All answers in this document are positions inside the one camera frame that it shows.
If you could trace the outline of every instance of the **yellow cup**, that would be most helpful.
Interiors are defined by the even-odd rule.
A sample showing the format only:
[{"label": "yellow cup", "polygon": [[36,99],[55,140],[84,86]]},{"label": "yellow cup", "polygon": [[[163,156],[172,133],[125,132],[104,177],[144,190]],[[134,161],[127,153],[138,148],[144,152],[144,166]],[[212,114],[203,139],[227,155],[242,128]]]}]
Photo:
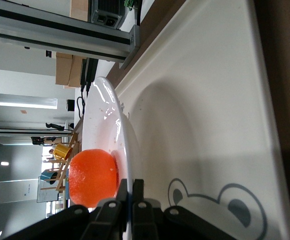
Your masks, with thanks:
[{"label": "yellow cup", "polygon": [[73,150],[73,148],[67,147],[67,146],[59,143],[55,147],[53,154],[54,154],[56,160],[62,160],[62,159],[66,160],[69,157],[72,150]]}]

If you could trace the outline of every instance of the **white surface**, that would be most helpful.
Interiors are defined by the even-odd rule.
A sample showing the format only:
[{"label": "white surface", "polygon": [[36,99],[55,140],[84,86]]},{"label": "white surface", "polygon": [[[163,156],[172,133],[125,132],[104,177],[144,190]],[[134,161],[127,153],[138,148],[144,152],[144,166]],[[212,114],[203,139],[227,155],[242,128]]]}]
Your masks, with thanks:
[{"label": "white surface", "polygon": [[290,240],[290,204],[252,1],[186,1],[116,88],[145,197],[242,240]]},{"label": "white surface", "polygon": [[55,84],[56,60],[45,57],[45,54],[44,49],[25,49],[0,42],[0,70],[54,76],[52,84]]},{"label": "white surface", "polygon": [[38,179],[0,181],[0,204],[37,199]]},{"label": "white surface", "polygon": [[52,202],[58,200],[58,191],[56,191],[58,181],[54,181],[53,184],[50,184],[49,181],[44,181],[38,179],[38,186],[37,186],[37,202],[44,203],[44,202]]},{"label": "white surface", "polygon": [[55,84],[54,76],[0,70],[0,94],[57,98],[57,109],[0,106],[0,127],[18,129],[46,129],[45,123],[63,125],[74,120],[67,111],[67,99],[74,99],[74,89]]},{"label": "white surface", "polygon": [[40,9],[50,13],[69,17],[71,0],[10,0],[17,4],[28,5],[31,8]]}]

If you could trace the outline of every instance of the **orange jelly object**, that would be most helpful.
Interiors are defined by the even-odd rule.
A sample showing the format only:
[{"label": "orange jelly object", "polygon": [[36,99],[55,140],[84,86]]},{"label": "orange jelly object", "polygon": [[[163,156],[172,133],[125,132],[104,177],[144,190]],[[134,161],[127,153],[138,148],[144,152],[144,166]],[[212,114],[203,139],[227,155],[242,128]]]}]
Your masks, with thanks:
[{"label": "orange jelly object", "polygon": [[87,208],[94,208],[105,198],[112,198],[117,190],[116,161],[101,149],[78,153],[70,162],[70,199]]}]

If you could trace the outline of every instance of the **wall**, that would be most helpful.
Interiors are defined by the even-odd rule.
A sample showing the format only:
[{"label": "wall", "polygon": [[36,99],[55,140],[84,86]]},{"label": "wall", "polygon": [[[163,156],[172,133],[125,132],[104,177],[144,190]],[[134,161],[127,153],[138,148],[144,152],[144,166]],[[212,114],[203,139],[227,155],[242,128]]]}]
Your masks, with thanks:
[{"label": "wall", "polygon": [[290,1],[255,4],[290,196]]},{"label": "wall", "polygon": [[45,216],[46,203],[36,203],[36,200],[0,204],[0,239],[43,220]]},{"label": "wall", "polygon": [[74,115],[67,111],[66,100],[74,99],[74,89],[56,85],[53,76],[0,70],[0,94],[58,99],[57,109],[0,106],[1,128],[46,129],[45,123],[73,122]]},{"label": "wall", "polygon": [[0,182],[36,179],[41,173],[42,147],[37,145],[0,145]]},{"label": "wall", "polygon": [[55,76],[55,69],[56,60],[45,57],[43,49],[0,42],[0,70]]},{"label": "wall", "polygon": [[[42,147],[0,145],[0,181],[35,179],[41,173]],[[46,204],[36,200],[0,204],[1,239],[45,218]]]},{"label": "wall", "polygon": [[0,204],[37,200],[37,179],[0,181]]},{"label": "wall", "polygon": [[[18,4],[69,16],[70,0],[12,0]],[[43,49],[0,42],[0,70],[55,76],[56,60],[45,57]]]}]

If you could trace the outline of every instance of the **bear face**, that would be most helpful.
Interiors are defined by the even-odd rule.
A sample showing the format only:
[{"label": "bear face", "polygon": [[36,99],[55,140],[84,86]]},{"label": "bear face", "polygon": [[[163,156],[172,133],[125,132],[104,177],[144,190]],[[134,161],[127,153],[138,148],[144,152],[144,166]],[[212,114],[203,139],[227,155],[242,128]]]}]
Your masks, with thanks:
[{"label": "bear face", "polygon": [[246,187],[231,183],[218,197],[190,194],[184,183],[173,179],[168,187],[170,206],[182,206],[236,239],[263,240],[268,223],[258,198]]}]

